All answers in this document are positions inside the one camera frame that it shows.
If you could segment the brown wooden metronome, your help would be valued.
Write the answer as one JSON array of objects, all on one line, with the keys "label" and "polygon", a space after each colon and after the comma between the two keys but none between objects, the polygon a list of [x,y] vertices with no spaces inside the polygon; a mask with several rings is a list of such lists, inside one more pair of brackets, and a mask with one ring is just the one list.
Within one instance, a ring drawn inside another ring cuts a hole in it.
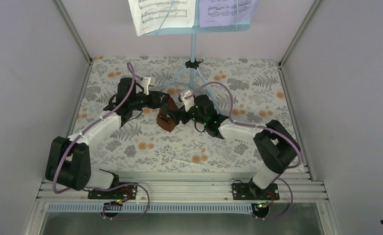
[{"label": "brown wooden metronome", "polygon": [[157,115],[157,125],[165,131],[172,132],[178,125],[179,120],[176,117],[179,111],[178,106],[171,97],[165,97],[162,100],[162,105],[159,108]]}]

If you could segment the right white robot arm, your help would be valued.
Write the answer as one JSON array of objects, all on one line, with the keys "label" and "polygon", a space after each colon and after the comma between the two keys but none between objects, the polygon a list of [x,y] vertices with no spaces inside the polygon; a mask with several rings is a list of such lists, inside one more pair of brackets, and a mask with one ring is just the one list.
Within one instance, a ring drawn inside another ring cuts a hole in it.
[{"label": "right white robot arm", "polygon": [[181,122],[192,120],[202,124],[207,134],[214,138],[255,144],[263,165],[249,180],[246,199],[267,196],[270,184],[290,168],[291,162],[300,155],[299,145],[277,120],[265,125],[231,121],[230,117],[217,113],[207,95],[183,94],[179,100],[183,103],[180,108]]}]

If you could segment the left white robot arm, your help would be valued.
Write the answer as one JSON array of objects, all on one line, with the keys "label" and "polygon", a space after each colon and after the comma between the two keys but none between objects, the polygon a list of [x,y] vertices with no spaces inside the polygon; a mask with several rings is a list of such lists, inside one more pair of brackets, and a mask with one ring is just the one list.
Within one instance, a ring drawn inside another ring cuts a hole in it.
[{"label": "left white robot arm", "polygon": [[115,186],[116,175],[93,169],[91,157],[97,145],[128,122],[134,111],[157,109],[168,103],[170,95],[149,90],[150,81],[149,77],[140,83],[129,77],[120,79],[116,94],[97,120],[78,133],[52,141],[45,178],[53,182],[55,193],[63,192],[57,189],[58,184],[74,190],[110,190]]}]

